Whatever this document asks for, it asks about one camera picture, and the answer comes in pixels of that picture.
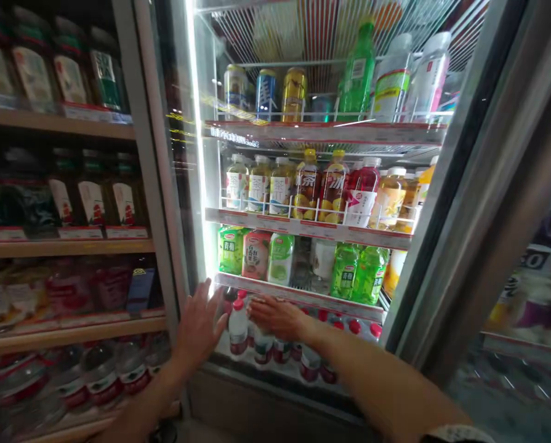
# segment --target green soda bottle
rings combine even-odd
[[[376,50],[372,43],[374,17],[365,17],[355,47],[345,66],[343,80],[339,84],[339,113],[365,113],[374,76]],[[359,116],[338,116],[337,121],[357,121]]]
[[[351,299],[359,259],[357,245],[353,243],[338,244],[332,272],[331,295],[333,297]]]
[[[388,249],[367,246],[360,254],[351,299],[364,305],[375,305],[388,264]]]

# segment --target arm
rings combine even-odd
[[[419,442],[441,425],[472,424],[437,386],[379,346],[269,296],[253,299],[250,315],[277,337],[305,343],[329,361],[368,422],[392,441]]]
[[[111,426],[94,440],[95,443],[143,442],[154,430],[162,413],[179,397],[189,377],[213,352],[228,317],[222,315],[214,327],[223,287],[208,302],[210,283],[210,279],[200,283],[195,296],[187,299],[171,359],[146,389],[130,400]]]

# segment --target gold can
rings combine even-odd
[[[281,109],[283,122],[302,121],[302,104],[306,99],[306,71],[302,68],[290,68],[283,81],[283,100]]]

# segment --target red juice bottle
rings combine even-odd
[[[377,167],[382,161],[378,157],[365,157],[363,167],[349,176],[347,189],[347,224],[365,228],[374,207],[376,192],[380,183]]]

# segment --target hand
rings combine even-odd
[[[207,292],[211,282],[210,278],[206,279],[197,286],[193,297],[187,297],[177,328],[177,345],[172,352],[172,360],[186,377],[208,359],[228,322],[228,315],[223,314],[214,327],[215,312],[222,301],[224,286],[208,302]]]
[[[261,329],[270,331],[286,341],[309,343],[315,320],[287,301],[275,300],[269,295],[253,298],[249,304],[249,318]]]

